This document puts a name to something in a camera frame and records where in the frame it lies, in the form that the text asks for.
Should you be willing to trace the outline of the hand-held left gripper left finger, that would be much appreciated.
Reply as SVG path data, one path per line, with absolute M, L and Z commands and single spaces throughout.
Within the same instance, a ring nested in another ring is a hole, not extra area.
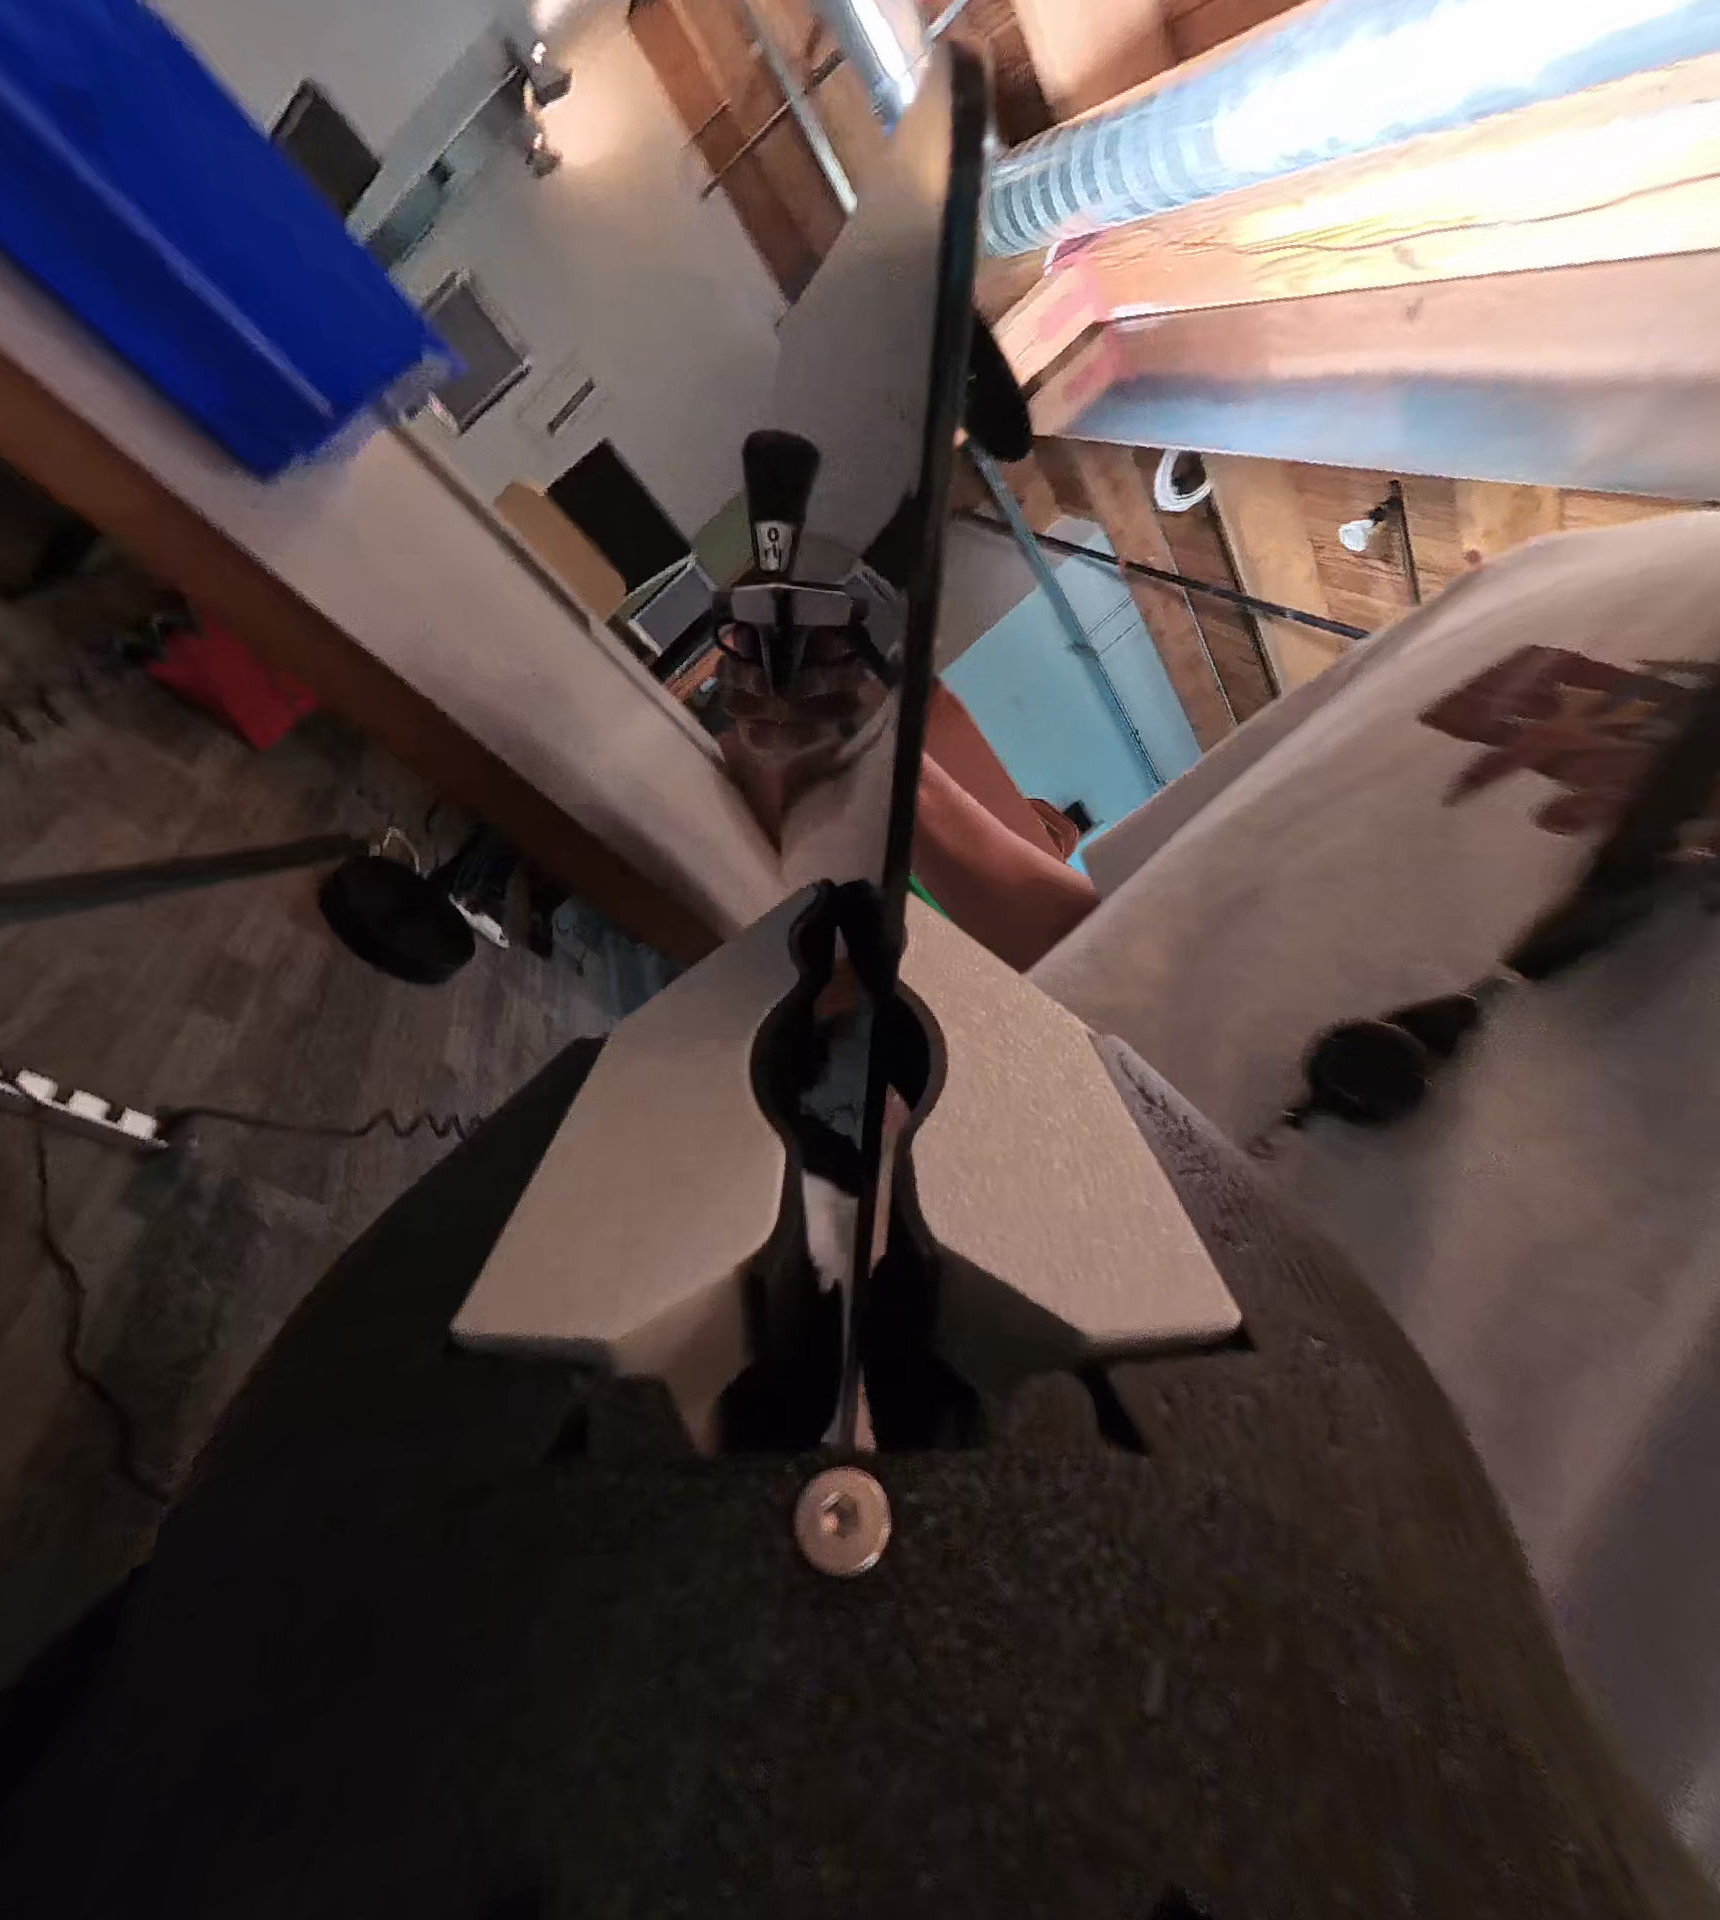
M 809 1102 L 847 903 L 803 887 L 608 1033 L 456 1341 L 659 1382 L 701 1449 L 850 1435 L 858 1145 Z

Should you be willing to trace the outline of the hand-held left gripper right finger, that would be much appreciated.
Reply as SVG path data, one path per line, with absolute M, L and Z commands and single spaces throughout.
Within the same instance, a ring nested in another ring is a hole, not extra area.
M 1236 1339 L 1232 1287 L 1101 1037 L 924 900 L 904 934 L 872 1439 L 971 1445 L 1028 1379 Z

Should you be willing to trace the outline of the thin black panel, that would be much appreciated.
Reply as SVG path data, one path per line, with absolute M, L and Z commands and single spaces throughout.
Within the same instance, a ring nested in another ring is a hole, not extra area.
M 847 1283 L 842 1372 L 830 1442 L 853 1453 L 865 1444 L 867 1363 L 883 1289 L 881 1266 L 895 1227 L 896 1140 L 891 1105 L 896 1074 L 915 1050 L 900 1006 L 912 842 L 927 723 L 937 678 L 934 650 L 945 585 L 945 530 L 957 436 L 965 424 L 974 337 L 978 224 L 986 187 L 991 82 L 980 55 L 938 45 L 900 132 L 915 137 L 911 160 L 932 174 L 920 183 L 922 360 L 915 407 L 912 477 L 904 487 L 904 636 L 889 758 L 883 852 L 872 875 L 853 890 L 845 919 L 849 956 L 869 1007 L 869 1075 L 862 1104 L 853 1269 Z

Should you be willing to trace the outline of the blue plastic bin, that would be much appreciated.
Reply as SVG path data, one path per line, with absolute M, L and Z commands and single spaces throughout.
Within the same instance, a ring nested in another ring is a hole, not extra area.
M 465 366 L 146 4 L 0 1 L 0 251 L 256 477 Z

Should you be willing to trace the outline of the person's right forearm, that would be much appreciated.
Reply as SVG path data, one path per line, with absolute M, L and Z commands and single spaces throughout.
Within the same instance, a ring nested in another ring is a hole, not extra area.
M 856 877 L 881 818 L 867 765 L 807 786 L 778 811 L 758 810 L 792 886 Z M 934 694 L 920 758 L 912 877 L 934 907 L 1017 972 L 1058 948 L 1098 906 L 1091 875 L 1072 865 L 948 686 Z

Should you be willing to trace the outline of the large framed picture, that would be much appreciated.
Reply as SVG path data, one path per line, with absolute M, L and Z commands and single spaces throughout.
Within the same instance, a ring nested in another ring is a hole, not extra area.
M 463 436 L 513 396 L 533 360 L 470 269 L 446 275 L 424 301 L 422 314 L 449 360 L 431 407 L 449 432 Z

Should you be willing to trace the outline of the black floor stand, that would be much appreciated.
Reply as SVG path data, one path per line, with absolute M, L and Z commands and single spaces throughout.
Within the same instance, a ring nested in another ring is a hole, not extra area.
M 474 958 L 474 925 L 437 875 L 424 875 L 412 864 L 347 831 L 76 873 L 0 879 L 0 928 L 174 900 L 312 869 L 325 872 L 316 903 L 329 931 L 355 958 L 391 979 L 437 988 Z

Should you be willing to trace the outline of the person in white t-shirt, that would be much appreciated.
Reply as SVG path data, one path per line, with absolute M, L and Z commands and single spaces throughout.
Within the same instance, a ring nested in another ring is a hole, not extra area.
M 1472 988 L 1572 887 L 1719 660 L 1720 510 L 1521 545 L 1093 837 L 1035 978 L 1255 1141 L 1328 1027 Z M 1720 906 L 1503 986 L 1403 1121 L 1262 1155 L 1447 1387 L 1720 1895 Z

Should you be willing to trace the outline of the small framed picture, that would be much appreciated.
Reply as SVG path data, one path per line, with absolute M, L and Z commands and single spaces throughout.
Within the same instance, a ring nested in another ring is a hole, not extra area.
M 312 78 L 296 83 L 269 137 L 347 221 L 383 170 L 368 137 Z

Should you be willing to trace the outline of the white power strip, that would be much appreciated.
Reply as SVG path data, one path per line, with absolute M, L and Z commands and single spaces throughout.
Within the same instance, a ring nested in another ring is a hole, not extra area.
M 137 1155 L 172 1149 L 166 1121 L 87 1087 L 65 1085 L 36 1067 L 0 1062 L 0 1113 L 47 1133 L 65 1133 Z

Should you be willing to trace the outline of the red plastic bin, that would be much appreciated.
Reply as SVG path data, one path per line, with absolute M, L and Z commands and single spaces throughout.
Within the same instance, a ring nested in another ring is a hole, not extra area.
M 206 615 L 164 629 L 146 673 L 259 753 L 320 709 L 303 680 L 261 660 L 229 625 Z

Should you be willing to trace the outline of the black wall panel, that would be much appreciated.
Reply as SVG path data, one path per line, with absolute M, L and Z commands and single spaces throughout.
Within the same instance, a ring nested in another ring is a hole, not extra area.
M 611 439 L 593 444 L 545 493 L 614 567 L 629 591 L 692 554 L 689 533 Z

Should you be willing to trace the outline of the wall spot lamp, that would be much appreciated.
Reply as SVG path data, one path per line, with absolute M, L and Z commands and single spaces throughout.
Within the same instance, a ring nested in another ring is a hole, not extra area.
M 573 74 L 539 36 L 509 38 L 505 50 L 519 83 L 517 141 L 523 163 L 535 180 L 545 180 L 561 165 L 561 152 L 547 127 L 547 110 L 567 98 Z

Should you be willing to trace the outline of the silver air duct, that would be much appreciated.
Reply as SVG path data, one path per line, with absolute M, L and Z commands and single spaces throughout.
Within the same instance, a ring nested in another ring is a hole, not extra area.
M 1720 1 L 1313 4 L 1003 156 L 982 251 L 1020 257 L 1712 51 Z

